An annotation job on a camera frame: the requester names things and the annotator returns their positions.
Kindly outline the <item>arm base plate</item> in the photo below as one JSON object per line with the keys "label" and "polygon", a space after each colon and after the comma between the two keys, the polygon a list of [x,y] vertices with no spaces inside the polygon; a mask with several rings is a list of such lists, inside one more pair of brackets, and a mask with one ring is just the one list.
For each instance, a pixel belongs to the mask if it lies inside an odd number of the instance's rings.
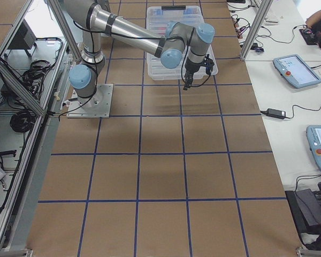
{"label": "arm base plate", "polygon": [[67,118],[109,118],[111,101],[113,95],[113,84],[98,84],[97,92],[93,98],[82,106],[86,101],[71,101],[68,107]]}

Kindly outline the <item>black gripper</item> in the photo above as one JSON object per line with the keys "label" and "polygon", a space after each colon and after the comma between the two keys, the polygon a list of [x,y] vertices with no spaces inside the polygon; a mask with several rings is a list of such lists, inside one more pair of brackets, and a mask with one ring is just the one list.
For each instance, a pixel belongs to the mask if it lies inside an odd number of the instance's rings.
{"label": "black gripper", "polygon": [[203,61],[196,63],[191,61],[188,57],[185,61],[185,82],[183,90],[188,90],[192,87],[192,83],[194,80],[194,74],[200,69],[200,67],[203,65]]}

